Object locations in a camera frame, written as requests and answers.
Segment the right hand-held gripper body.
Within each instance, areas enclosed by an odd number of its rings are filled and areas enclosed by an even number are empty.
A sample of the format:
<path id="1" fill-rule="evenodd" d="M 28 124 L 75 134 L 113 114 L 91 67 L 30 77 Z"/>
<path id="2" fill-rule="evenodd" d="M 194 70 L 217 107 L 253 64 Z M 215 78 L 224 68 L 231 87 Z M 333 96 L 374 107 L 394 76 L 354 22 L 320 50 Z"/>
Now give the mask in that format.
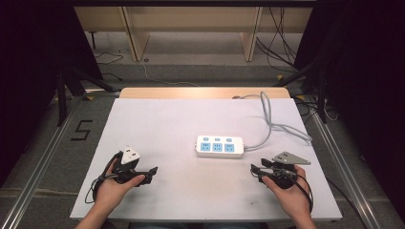
<path id="1" fill-rule="evenodd" d="M 273 162 L 273 166 L 268 168 L 271 170 L 269 177 L 284 190 L 292 187 L 297 180 L 296 165 L 311 165 L 309 160 L 289 152 L 282 152 L 270 161 Z"/>

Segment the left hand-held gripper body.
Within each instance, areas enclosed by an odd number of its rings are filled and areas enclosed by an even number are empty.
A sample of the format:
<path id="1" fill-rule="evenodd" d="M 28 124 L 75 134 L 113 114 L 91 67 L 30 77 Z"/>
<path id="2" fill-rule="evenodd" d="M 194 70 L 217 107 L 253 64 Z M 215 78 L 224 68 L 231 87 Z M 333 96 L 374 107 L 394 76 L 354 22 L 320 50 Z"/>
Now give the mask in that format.
<path id="1" fill-rule="evenodd" d="M 117 183 L 125 183 L 136 176 L 136 167 L 139 163 L 140 154 L 133 148 L 126 146 L 113 156 L 113 170 L 111 177 Z"/>

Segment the person's right hand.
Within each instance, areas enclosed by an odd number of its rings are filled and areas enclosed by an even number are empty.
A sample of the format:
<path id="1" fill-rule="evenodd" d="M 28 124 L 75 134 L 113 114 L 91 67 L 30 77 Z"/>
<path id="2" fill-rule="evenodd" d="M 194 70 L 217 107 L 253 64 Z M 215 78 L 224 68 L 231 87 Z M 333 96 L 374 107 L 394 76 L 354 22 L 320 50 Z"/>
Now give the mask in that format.
<path id="1" fill-rule="evenodd" d="M 309 186 L 305 182 L 306 172 L 298 165 L 295 166 L 295 169 L 297 172 L 296 181 L 301 188 L 294 185 L 284 190 L 269 177 L 263 178 L 266 187 L 274 193 L 282 209 L 290 218 L 299 215 L 310 215 L 309 201 L 306 197 L 306 194 L 309 192 Z"/>

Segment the person's left hand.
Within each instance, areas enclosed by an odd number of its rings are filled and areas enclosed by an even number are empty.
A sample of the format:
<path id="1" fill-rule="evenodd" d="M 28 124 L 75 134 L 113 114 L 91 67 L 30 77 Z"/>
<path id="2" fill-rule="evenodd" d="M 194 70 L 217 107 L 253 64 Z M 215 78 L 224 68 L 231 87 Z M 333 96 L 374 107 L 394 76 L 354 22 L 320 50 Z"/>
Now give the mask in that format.
<path id="1" fill-rule="evenodd" d="M 138 186 L 145 179 L 145 175 L 133 177 L 125 183 L 117 183 L 113 178 L 106 178 L 96 194 L 90 213 L 98 219 L 106 219 L 119 206 L 130 189 Z"/>

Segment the white power strip blue sockets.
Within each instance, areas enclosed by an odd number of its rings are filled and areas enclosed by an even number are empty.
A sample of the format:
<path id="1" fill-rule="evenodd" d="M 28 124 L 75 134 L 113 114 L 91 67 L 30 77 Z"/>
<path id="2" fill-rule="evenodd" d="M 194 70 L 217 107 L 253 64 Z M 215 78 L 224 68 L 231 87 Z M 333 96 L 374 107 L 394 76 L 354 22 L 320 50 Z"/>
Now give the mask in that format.
<path id="1" fill-rule="evenodd" d="M 241 137 L 198 135 L 194 146 L 198 156 L 213 158 L 241 158 L 245 152 Z"/>

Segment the white table cover sheet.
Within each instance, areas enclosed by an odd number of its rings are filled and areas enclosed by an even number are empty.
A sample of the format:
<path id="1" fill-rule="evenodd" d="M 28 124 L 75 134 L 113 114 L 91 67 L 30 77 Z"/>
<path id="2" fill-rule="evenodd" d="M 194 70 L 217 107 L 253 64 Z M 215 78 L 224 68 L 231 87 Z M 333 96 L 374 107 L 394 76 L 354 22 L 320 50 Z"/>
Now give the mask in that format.
<path id="1" fill-rule="evenodd" d="M 304 169 L 314 197 L 315 220 L 341 213 L 311 144 L 282 130 L 305 128 L 292 99 L 270 102 L 264 119 L 259 99 L 118 99 L 106 122 L 71 216 L 83 218 L 91 183 L 111 157 L 127 146 L 140 153 L 140 171 L 157 168 L 148 185 L 132 189 L 111 214 L 126 221 L 274 221 L 286 219 L 277 199 L 250 173 L 252 165 L 289 152 L 307 160 Z M 200 135 L 243 139 L 240 158 L 203 158 L 194 145 Z"/>

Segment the black metal stand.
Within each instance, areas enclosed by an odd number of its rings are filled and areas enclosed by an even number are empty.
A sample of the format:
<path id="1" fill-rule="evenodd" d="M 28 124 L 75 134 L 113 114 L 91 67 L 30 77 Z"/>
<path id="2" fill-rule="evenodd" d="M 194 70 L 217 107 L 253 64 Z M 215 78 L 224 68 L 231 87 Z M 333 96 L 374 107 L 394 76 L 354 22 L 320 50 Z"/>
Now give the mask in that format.
<path id="1" fill-rule="evenodd" d="M 85 89 L 81 84 L 81 80 L 89 81 L 90 83 L 109 93 L 118 92 L 118 89 L 104 83 L 101 79 L 97 79 L 90 74 L 83 72 L 78 68 L 68 68 L 65 70 L 61 70 L 56 77 L 56 92 L 58 98 L 59 112 L 57 123 L 58 127 L 63 124 L 68 115 L 66 89 L 68 89 L 73 96 L 83 97 L 85 94 Z"/>
<path id="2" fill-rule="evenodd" d="M 326 66 L 319 60 L 313 60 L 303 69 L 299 70 L 275 84 L 275 87 L 284 87 L 289 83 L 305 77 L 305 82 L 302 86 L 302 91 L 315 90 L 317 91 L 317 113 L 323 123 L 327 122 L 325 114 L 325 98 L 326 98 Z"/>

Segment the wooden table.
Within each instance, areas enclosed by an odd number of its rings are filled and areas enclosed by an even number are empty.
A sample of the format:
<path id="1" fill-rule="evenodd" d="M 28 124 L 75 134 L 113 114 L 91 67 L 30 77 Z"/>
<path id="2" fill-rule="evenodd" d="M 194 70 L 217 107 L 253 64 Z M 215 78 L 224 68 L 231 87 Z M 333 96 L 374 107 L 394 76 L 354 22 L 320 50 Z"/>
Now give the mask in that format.
<path id="1" fill-rule="evenodd" d="M 120 98 L 232 98 L 265 92 L 269 98 L 290 98 L 286 88 L 279 87 L 136 87 L 121 90 Z"/>

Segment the dark curtain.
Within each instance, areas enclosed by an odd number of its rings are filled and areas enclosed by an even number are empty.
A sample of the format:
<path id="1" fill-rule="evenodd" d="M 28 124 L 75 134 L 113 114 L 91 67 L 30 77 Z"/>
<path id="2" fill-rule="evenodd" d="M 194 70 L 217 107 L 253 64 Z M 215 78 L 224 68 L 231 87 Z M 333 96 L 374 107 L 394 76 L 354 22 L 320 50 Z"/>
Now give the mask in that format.
<path id="1" fill-rule="evenodd" d="M 0 186 L 72 70 L 102 77 L 69 0 L 0 0 Z"/>
<path id="2" fill-rule="evenodd" d="M 405 223 L 405 0 L 316 0 L 294 67 L 306 67 L 338 18 L 327 95 Z"/>

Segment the aluminium floor rail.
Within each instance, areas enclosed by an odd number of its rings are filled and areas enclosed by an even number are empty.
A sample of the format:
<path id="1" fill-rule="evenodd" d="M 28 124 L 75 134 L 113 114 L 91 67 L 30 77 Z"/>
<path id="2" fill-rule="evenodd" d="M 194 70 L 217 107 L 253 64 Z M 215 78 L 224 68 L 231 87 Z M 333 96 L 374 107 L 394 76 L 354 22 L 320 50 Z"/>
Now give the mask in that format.
<path id="1" fill-rule="evenodd" d="M 354 205 L 359 217 L 362 219 L 364 226 L 367 229 L 382 229 L 372 206 L 367 201 L 366 196 L 357 183 L 357 180 L 353 172 L 351 171 L 347 161 L 343 157 L 329 127 L 322 121 L 318 114 L 313 113 L 311 118 L 314 120 L 314 123 L 320 135 L 327 145 L 330 156 L 333 159 L 335 166 L 343 179 L 348 193 L 352 198 L 352 204 Z"/>
<path id="2" fill-rule="evenodd" d="M 55 109 L 47 111 L 23 155 L 12 168 L 5 184 L 0 187 L 0 229 L 17 228 L 69 127 L 77 106 L 75 102 L 68 106 L 66 117 L 60 125 L 55 121 Z"/>

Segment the light wooden bench frame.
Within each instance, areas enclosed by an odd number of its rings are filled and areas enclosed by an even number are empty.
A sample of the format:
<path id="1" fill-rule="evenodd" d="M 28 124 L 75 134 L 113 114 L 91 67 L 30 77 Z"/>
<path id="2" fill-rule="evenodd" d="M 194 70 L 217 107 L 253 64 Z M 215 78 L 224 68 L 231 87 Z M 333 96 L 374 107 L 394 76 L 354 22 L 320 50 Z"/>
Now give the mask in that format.
<path id="1" fill-rule="evenodd" d="M 155 31 L 237 32 L 245 60 L 253 59 L 259 32 L 275 32 L 278 20 L 285 33 L 301 33 L 312 8 L 287 7 L 76 7 L 84 31 L 124 31 L 130 52 L 139 61 Z"/>

